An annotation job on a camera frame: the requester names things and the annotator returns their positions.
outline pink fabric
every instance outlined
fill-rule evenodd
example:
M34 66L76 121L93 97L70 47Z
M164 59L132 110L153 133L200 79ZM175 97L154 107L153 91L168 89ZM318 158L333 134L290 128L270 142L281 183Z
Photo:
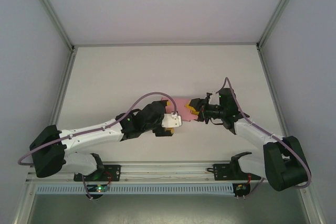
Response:
M179 115L182 118L182 121L185 122L190 122L191 120L196 120L197 119L197 115L193 115L191 113L191 110L186 108L185 106L190 102L191 99L188 98L175 98L173 97L174 101L176 102L176 106L177 106L177 111L179 112ZM170 105L166 107L166 111L167 113L172 113L174 110L174 106L173 103L170 99L163 97L162 100L169 100L170 101Z

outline metal frame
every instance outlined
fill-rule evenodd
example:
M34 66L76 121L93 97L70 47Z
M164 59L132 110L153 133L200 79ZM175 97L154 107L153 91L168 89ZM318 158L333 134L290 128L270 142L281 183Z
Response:
M62 40L69 48L69 59L62 75L62 82L59 88L57 101L54 105L53 114L50 119L50 124L56 124L61 112L62 104L65 98L67 86L70 80L71 71L74 66L74 61L78 47L105 47L105 46L186 46L186 45L255 45L260 57L260 62L265 73L267 84L270 90L270 94L276 108L277 117L284 135L288 135L288 128L283 116L279 101L276 95L272 79L270 77L269 69L265 61L263 46L270 37L277 21L287 6L289 0L280 0L274 13L272 14L260 40L258 43L168 43L168 44L114 44L114 45L77 45L74 46L71 40L68 38L65 29L63 28L59 18L56 15L54 8L49 0L40 0L41 4L45 8L51 22L55 29L59 32ZM147 183L218 183L214 181L213 175L207 174L204 167L210 167L212 164L218 163L218 161L210 162L145 162L145 163L122 163L123 172L121 173L121 184L147 184ZM34 169L31 168L27 176L27 182L24 188L24 193L21 196L17 213L14 219L15 224L26 224L29 218L37 186L40 183L43 184L75 184L77 182L72 181L72 174L58 174L47 179L38 179L34 174ZM321 211L321 206L317 200L313 185L307 189L300 190L302 196L302 202L306 208L306 212L311 223L325 223L324 216Z

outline pink cloth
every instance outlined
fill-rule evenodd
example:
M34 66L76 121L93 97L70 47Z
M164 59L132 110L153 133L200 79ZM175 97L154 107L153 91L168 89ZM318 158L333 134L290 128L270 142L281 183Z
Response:
M196 120L198 118L197 115L193 115L191 110L186 108L185 106L190 102L191 99L188 98L175 98L173 97L174 101L176 102L177 111L182 118L182 121L190 122L191 120ZM172 101L166 97L163 97L162 100L169 100L170 105L166 107L167 113L172 113L174 111L174 105Z

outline table surface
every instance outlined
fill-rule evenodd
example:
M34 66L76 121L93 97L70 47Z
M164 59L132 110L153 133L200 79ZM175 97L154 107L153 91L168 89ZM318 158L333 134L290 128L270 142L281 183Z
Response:
M245 113L281 134L255 46L80 47L61 109L58 128L105 122L127 111L140 96L161 91L173 97L203 98L228 76ZM146 98L138 108L160 96ZM89 147L104 161L227 161L257 151L222 126L184 122L172 137L151 132L121 143Z

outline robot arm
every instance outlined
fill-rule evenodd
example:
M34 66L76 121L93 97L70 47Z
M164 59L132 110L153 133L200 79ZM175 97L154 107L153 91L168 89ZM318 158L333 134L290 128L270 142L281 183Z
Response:
M98 154L81 153L85 148L106 142L121 142L152 131L155 136L172 136L174 128L182 125L177 113L166 113L168 101L155 101L143 110L133 110L119 123L125 113L107 122L73 130L46 127L30 145L33 150L45 143L64 138L59 143L42 148L32 154L37 177L48 177L59 171L81 173L94 180L104 172Z
M210 104L214 95L219 96L219 104ZM233 174L251 173L266 178L277 191L306 182L308 175L298 159L293 156L275 138L289 146L307 165L299 141L293 137L266 134L267 131L255 126L249 115L239 111L238 104L230 88L222 88L216 93L207 93L204 99L193 99L187 105L192 113L198 115L197 121L209 123L212 119L221 119L222 125L233 134L243 137L257 147L256 152L244 152L232 157Z

